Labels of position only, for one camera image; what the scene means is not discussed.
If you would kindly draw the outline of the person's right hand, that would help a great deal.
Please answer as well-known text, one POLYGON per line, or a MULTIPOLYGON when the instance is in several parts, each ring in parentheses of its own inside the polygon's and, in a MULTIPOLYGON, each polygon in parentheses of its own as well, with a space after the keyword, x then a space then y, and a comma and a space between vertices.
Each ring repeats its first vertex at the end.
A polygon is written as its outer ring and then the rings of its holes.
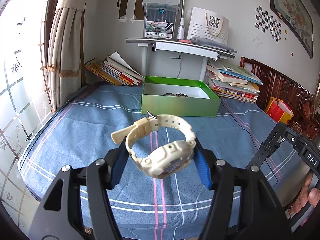
POLYGON ((304 183, 304 186, 301 188, 300 194, 297 197, 296 201, 291 205, 289 214, 294 215, 299 213, 299 211, 306 206, 307 203, 311 204, 313 207, 316 207, 320 199, 320 191, 317 188, 308 190, 311 181, 312 173, 308 174, 304 183))

